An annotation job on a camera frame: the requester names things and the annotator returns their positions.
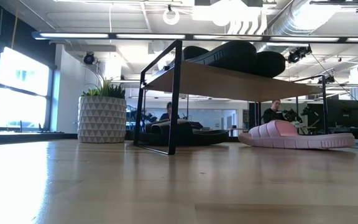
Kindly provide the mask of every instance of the pink slide sandal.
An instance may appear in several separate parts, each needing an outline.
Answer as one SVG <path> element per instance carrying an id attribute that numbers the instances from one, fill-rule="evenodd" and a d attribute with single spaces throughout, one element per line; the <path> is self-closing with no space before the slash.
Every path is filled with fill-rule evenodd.
<path id="1" fill-rule="evenodd" d="M 257 147 L 283 149 L 332 149 L 353 147 L 356 142 L 351 133 L 301 136 L 288 121 L 271 121 L 239 135 L 240 142 Z"/>

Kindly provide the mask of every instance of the green plant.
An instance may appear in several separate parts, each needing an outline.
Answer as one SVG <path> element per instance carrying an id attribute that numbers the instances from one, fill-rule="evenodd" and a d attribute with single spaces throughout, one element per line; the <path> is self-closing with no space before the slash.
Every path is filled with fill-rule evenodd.
<path id="1" fill-rule="evenodd" d="M 105 78 L 97 75 L 100 85 L 95 85 L 96 88 L 90 88 L 88 92 L 82 92 L 81 96 L 108 96 L 120 99 L 125 99 L 125 89 L 121 86 L 112 84 L 111 78 Z"/>

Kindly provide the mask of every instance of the ceiling pipe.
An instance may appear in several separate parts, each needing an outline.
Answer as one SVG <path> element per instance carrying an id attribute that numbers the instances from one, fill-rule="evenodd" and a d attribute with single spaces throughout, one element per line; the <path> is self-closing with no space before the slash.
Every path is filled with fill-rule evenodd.
<path id="1" fill-rule="evenodd" d="M 325 24 L 339 9 L 338 6 L 311 5 L 310 0 L 294 0 L 282 15 L 266 30 L 266 35 L 310 35 Z M 269 50 L 285 52 L 288 47 L 267 46 L 257 43 L 258 52 Z"/>

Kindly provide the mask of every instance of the potted plant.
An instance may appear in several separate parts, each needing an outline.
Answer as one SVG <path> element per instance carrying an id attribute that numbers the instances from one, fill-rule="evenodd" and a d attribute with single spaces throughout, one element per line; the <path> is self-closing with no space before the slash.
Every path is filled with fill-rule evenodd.
<path id="1" fill-rule="evenodd" d="M 125 89 L 99 77 L 100 85 L 83 92 L 78 103 L 78 140 L 86 143 L 124 142 Z"/>

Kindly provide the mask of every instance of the white geometric planter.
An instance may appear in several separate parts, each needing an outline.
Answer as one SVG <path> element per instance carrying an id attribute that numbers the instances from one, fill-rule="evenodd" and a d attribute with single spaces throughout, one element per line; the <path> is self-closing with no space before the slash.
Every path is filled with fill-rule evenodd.
<path id="1" fill-rule="evenodd" d="M 124 142 L 126 133 L 126 101 L 124 99 L 81 96 L 78 101 L 79 142 Z"/>

